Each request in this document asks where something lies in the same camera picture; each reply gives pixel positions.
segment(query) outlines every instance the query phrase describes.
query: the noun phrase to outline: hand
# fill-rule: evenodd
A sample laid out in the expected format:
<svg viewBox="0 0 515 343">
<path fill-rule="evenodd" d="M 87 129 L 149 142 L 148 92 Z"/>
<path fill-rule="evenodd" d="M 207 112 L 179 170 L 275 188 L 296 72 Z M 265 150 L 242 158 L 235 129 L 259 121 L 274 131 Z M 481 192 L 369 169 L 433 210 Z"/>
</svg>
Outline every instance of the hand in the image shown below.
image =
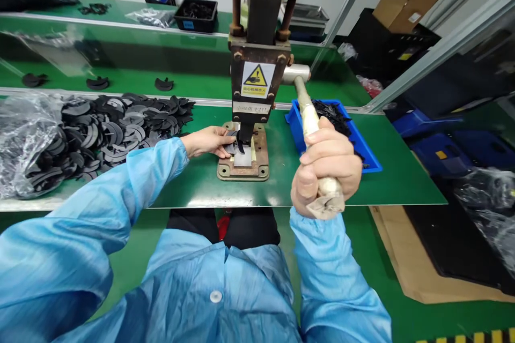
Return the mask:
<svg viewBox="0 0 515 343">
<path fill-rule="evenodd" d="M 291 184 L 291 201 L 297 212 L 313 218 L 306 205 L 313 202 L 318 193 L 318 179 L 338 178 L 345 200 L 356 193 L 361 180 L 363 163 L 354 155 L 354 146 L 349 139 L 337 132 L 331 122 L 322 117 L 320 130 L 305 138 L 309 145 L 300 157 L 300 166 Z"/>
<path fill-rule="evenodd" d="M 223 145 L 233 143 L 236 137 L 227 137 L 226 134 L 225 128 L 209 126 L 182 137 L 181 141 L 186 148 L 188 158 L 206 153 L 216 154 L 220 158 L 230 158 L 231 155 L 225 151 Z"/>
</svg>

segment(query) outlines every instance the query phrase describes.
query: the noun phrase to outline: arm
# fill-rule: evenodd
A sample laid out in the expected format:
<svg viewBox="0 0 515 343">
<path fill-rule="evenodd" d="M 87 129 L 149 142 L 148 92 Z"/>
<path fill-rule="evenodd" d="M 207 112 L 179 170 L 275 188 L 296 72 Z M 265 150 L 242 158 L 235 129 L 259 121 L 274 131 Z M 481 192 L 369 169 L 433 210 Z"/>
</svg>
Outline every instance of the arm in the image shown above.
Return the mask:
<svg viewBox="0 0 515 343">
<path fill-rule="evenodd" d="M 87 321 L 113 281 L 108 255 L 123 248 L 142 209 L 188 159 L 226 156 L 222 128 L 132 151 L 44 218 L 0 235 L 0 341 L 51 341 Z"/>
<path fill-rule="evenodd" d="M 312 218 L 306 206 L 318 192 L 318 179 L 338 178 L 344 196 L 358 189 L 361 159 L 347 137 L 322 118 L 306 137 L 308 150 L 292 183 L 290 225 L 295 233 L 301 275 L 301 332 L 306 341 L 390 342 L 391 320 L 352 257 L 343 218 Z"/>
<path fill-rule="evenodd" d="M 341 215 L 306 218 L 292 208 L 306 341 L 390 342 L 391 320 L 352 257 Z"/>
</svg>

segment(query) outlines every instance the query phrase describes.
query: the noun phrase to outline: black pants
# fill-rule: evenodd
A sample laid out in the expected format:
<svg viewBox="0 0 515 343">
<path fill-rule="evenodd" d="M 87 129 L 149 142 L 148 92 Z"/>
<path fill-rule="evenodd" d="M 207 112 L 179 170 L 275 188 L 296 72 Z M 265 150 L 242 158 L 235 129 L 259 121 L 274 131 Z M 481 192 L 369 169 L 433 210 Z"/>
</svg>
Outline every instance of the black pants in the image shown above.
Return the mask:
<svg viewBox="0 0 515 343">
<path fill-rule="evenodd" d="M 211 243 L 219 241 L 215 210 L 211 208 L 172 209 L 166 228 L 180 229 L 205 236 Z M 274 212 L 270 207 L 234 208 L 224 237 L 228 247 L 239 249 L 262 245 L 279 245 Z"/>
</svg>

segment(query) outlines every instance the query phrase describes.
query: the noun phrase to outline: metal hammer head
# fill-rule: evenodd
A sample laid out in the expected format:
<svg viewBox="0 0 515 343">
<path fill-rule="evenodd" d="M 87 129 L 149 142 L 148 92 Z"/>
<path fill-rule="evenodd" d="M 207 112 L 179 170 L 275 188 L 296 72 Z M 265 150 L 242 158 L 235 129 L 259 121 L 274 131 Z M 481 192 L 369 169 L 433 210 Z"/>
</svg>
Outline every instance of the metal hammer head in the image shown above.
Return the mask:
<svg viewBox="0 0 515 343">
<path fill-rule="evenodd" d="M 304 83 L 311 78 L 310 67 L 305 64 L 292 64 L 284 69 L 283 81 L 281 84 L 293 84 L 295 78 L 300 76 Z"/>
</svg>

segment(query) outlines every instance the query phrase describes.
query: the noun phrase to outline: hammer handle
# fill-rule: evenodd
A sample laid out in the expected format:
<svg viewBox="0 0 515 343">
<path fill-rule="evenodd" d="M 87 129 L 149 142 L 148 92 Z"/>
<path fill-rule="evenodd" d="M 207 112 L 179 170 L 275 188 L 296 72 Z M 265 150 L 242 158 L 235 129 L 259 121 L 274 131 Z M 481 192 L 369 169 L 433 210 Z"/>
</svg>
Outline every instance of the hammer handle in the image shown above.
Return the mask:
<svg viewBox="0 0 515 343">
<path fill-rule="evenodd" d="M 304 137 L 306 137 L 319 129 L 319 118 L 302 77 L 296 77 L 294 83 L 302 117 Z M 318 180 L 318 197 L 307 208 L 316 218 L 321 219 L 330 219 L 337 213 L 343 212 L 345 210 L 345 199 L 340 182 L 334 177 L 320 178 Z"/>
</svg>

